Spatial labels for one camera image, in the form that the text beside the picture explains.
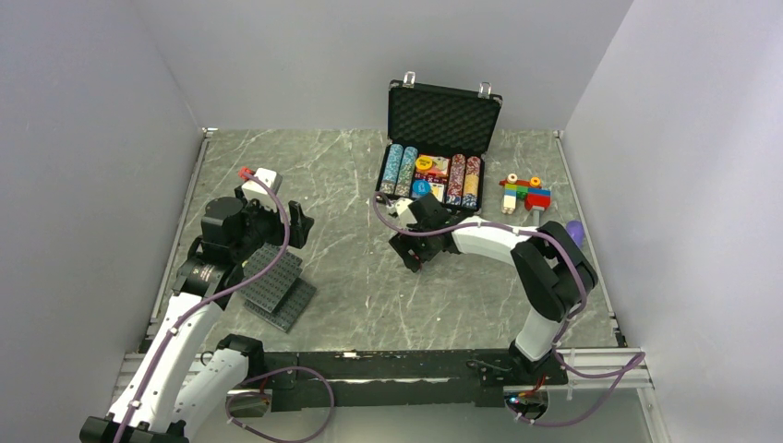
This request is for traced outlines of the red backed card deck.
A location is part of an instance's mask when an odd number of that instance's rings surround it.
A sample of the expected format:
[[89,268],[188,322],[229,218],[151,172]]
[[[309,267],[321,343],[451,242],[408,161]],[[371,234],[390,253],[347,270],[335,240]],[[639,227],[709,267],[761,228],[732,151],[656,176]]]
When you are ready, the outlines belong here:
[[433,161],[432,168],[427,171],[424,176],[439,176],[439,177],[447,177],[449,175],[450,170],[450,159],[446,157],[440,157],[440,156],[428,156]]

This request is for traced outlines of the black poker chip case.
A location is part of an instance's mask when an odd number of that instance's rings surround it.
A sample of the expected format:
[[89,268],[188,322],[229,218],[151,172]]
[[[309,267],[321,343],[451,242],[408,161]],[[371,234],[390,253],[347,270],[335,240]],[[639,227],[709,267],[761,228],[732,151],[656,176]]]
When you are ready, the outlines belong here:
[[[443,204],[452,212],[480,214],[486,154],[502,105],[502,96],[494,93],[488,82],[480,83],[477,90],[460,90],[420,83],[413,71],[407,72],[402,79],[391,80],[388,87],[387,141],[375,190],[379,191],[391,144],[400,144],[404,149],[413,146],[417,148],[418,156],[440,156],[450,161],[456,154],[463,154],[466,159],[477,156],[482,161],[477,209],[447,204],[446,190]],[[408,197],[382,194],[390,199],[411,198],[411,190]]]

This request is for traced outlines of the blue small blind button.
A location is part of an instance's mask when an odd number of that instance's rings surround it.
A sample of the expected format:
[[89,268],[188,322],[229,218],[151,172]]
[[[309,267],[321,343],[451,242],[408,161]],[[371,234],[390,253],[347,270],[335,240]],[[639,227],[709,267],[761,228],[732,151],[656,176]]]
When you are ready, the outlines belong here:
[[420,198],[431,192],[430,182],[427,180],[416,180],[411,185],[411,197]]

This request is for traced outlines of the yellow big blind button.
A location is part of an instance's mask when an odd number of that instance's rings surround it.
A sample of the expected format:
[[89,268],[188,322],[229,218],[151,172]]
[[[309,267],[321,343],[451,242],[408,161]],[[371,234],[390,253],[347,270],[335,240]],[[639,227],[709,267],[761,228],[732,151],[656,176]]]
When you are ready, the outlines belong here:
[[422,174],[425,174],[427,171],[429,171],[432,168],[432,166],[433,166],[433,161],[428,156],[422,155],[416,159],[415,162],[416,170]]

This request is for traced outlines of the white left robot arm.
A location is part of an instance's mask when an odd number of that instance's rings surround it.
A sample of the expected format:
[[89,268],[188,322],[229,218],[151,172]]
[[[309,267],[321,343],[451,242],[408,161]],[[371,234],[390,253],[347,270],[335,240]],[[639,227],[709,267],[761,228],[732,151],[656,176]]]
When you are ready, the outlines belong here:
[[209,410],[233,385],[251,388],[264,378],[261,341],[230,334],[211,361],[185,386],[197,350],[223,314],[231,295],[248,280],[243,263],[265,245],[303,247],[314,225],[291,200],[265,207],[256,198],[212,200],[201,233],[176,273],[162,325],[120,397],[103,417],[90,416],[82,442],[189,442]]

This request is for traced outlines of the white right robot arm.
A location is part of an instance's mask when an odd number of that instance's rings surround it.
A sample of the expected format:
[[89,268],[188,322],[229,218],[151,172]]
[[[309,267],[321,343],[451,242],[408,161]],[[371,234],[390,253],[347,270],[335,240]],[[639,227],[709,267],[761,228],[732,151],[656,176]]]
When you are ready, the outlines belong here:
[[511,375],[528,384],[543,376],[571,319],[595,288],[597,274],[565,226],[539,227],[487,221],[453,213],[436,198],[376,203],[379,219],[395,234],[392,249],[413,272],[441,252],[475,255],[512,266],[530,305],[526,320],[509,347]]

